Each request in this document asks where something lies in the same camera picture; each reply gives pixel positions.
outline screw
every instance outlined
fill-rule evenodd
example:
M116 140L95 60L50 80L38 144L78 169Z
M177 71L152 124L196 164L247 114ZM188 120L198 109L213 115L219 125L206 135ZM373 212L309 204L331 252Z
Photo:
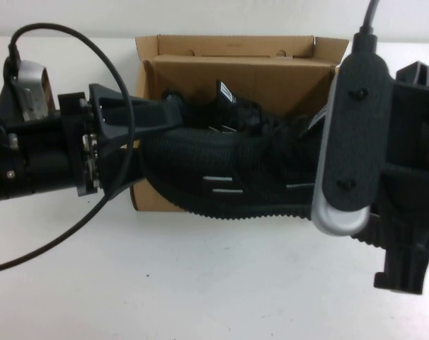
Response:
M7 171L7 178L14 179L16 177L15 171Z
M361 101L369 95L369 91L367 89L359 89L357 91L349 91L348 94L357 101Z

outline white background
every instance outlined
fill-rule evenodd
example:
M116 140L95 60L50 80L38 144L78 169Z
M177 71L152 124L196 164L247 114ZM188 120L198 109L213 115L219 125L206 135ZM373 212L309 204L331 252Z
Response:
M350 38L369 0L0 0L0 35L36 21L91 37L147 34L318 35ZM381 0L382 41L429 43L429 0Z

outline open cardboard box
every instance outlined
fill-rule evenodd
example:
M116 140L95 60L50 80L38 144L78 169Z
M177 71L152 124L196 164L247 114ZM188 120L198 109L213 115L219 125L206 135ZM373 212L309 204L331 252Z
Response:
M313 115L328 98L348 40L314 36L189 36L136 38L142 61L136 96L161 99L180 91L191 103L216 96L216 80L276 115ZM147 181L131 189L137 210L181 211Z

